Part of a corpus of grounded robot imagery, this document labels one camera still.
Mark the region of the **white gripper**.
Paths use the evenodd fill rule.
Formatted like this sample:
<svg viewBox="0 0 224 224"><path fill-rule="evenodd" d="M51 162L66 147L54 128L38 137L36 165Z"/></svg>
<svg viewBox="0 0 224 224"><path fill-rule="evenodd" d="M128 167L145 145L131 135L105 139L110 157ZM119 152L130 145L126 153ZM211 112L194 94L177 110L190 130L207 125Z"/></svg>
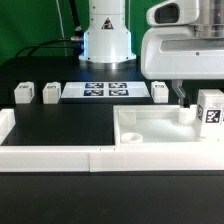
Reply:
<svg viewBox="0 0 224 224"><path fill-rule="evenodd" d="M179 105L189 108L182 80L224 79L224 0L165 0L146 19L141 72L150 80L172 80Z"/></svg>

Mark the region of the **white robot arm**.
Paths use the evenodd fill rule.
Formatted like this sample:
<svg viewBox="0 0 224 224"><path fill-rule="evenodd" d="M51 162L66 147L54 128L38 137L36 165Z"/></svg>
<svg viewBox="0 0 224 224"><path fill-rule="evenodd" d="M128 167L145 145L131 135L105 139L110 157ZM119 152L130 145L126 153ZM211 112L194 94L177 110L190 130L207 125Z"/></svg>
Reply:
<svg viewBox="0 0 224 224"><path fill-rule="evenodd" d="M136 59L125 26L124 0L89 0L90 25L80 63L115 69ZM141 44L141 73L170 80L186 101L184 80L224 79L224 0L165 0L146 14L150 29Z"/></svg>

